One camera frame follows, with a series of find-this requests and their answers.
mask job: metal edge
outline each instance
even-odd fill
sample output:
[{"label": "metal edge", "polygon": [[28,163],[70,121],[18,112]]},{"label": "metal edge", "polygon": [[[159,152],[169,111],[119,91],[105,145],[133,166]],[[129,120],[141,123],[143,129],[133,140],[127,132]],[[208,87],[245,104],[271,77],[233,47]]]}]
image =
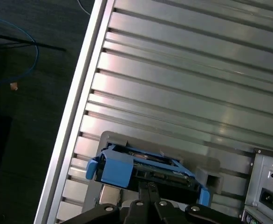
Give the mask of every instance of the metal edge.
[{"label": "metal edge", "polygon": [[[64,160],[63,160],[61,172],[60,172],[60,175],[59,175],[57,187],[55,189],[55,195],[54,195],[54,198],[53,198],[53,201],[52,201],[52,205],[51,205],[51,209],[50,209],[50,212],[49,212],[47,224],[53,224],[55,222],[55,220],[56,220],[57,212],[58,212],[58,209],[59,209],[59,204],[60,204],[60,201],[61,201],[61,198],[62,198],[64,185],[65,185],[65,182],[66,182],[66,179],[67,179],[67,176],[68,176],[68,170],[69,170],[71,158],[73,156],[73,151],[74,151],[74,148],[75,148],[75,145],[76,145],[78,133],[80,131],[81,122],[82,122],[82,118],[83,118],[83,115],[84,115],[87,99],[89,97],[89,93],[90,93],[90,90],[91,90],[93,77],[94,77],[94,74],[95,74],[95,71],[96,71],[96,68],[97,68],[97,63],[98,63],[99,56],[100,56],[100,53],[101,53],[101,50],[102,50],[105,35],[106,35],[107,30],[108,30],[108,24],[109,24],[110,17],[111,17],[112,11],[113,11],[115,0],[105,0],[103,2],[106,2],[103,18],[102,18],[102,21],[100,23],[100,28],[99,28],[99,31],[98,31],[98,35],[96,37],[96,43],[95,43],[94,50],[92,52],[92,57],[91,57],[91,61],[90,61],[90,64],[89,64],[86,80],[85,80],[84,85],[83,85],[81,98],[79,100],[78,107],[77,107],[77,110],[76,110],[76,113],[75,113],[73,126],[72,126],[72,129],[71,129],[68,145],[67,145],[67,148],[66,148],[66,153],[65,153]],[[80,56],[78,66],[81,66],[80,63],[84,62],[83,57],[86,58],[87,54],[83,54],[82,58]]]},{"label": "metal edge", "polygon": [[81,95],[80,93],[83,87],[85,74],[89,65],[86,58],[88,55],[91,55],[93,51],[93,46],[97,37],[96,34],[100,26],[99,20],[102,18],[105,3],[106,0],[96,0],[93,6],[92,15],[90,17],[86,35],[83,40],[82,49],[72,79],[51,161],[49,163],[48,172],[43,185],[34,224],[44,224],[46,223],[48,217],[52,199],[54,198],[56,184],[58,182],[58,176],[62,167],[62,160],[65,154],[66,145],[68,143],[68,137],[75,118],[78,99]]}]

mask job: metal screw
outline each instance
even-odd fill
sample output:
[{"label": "metal screw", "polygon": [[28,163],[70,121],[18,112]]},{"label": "metal screw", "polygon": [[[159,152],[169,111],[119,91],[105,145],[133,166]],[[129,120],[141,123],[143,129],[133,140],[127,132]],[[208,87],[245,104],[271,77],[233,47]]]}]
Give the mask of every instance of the metal screw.
[{"label": "metal screw", "polygon": [[106,207],[105,210],[106,210],[106,211],[112,211],[112,210],[114,210],[114,209],[113,209],[112,207]]},{"label": "metal screw", "polygon": [[200,208],[198,206],[192,206],[191,210],[193,210],[193,211],[200,211]]},{"label": "metal screw", "polygon": [[161,206],[166,206],[166,205],[167,205],[167,202],[161,201],[159,204],[160,204]]}]

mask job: ridged metal panel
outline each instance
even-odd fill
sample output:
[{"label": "ridged metal panel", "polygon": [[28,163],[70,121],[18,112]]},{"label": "ridged metal panel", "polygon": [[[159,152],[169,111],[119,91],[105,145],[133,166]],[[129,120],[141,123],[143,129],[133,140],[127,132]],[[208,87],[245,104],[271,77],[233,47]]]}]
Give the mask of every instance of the ridged metal panel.
[{"label": "ridged metal panel", "polygon": [[82,205],[85,166],[111,131],[220,164],[212,208],[238,216],[253,148],[273,149],[273,3],[116,0],[99,32],[62,205]]}]

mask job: gray carpet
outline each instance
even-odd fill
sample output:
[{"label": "gray carpet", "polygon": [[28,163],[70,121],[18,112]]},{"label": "gray carpet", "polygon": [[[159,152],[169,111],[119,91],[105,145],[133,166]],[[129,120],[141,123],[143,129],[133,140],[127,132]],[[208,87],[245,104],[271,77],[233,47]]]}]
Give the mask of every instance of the gray carpet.
[{"label": "gray carpet", "polygon": [[[94,0],[82,0],[91,11]],[[18,81],[18,91],[0,86],[0,112],[13,122],[0,169],[0,214],[5,223],[33,223],[89,16],[76,0],[2,0],[0,19],[14,23],[38,42],[67,52],[40,48],[35,71]],[[0,34],[26,38],[0,24]],[[0,52],[0,79],[28,69],[34,47]]]}]

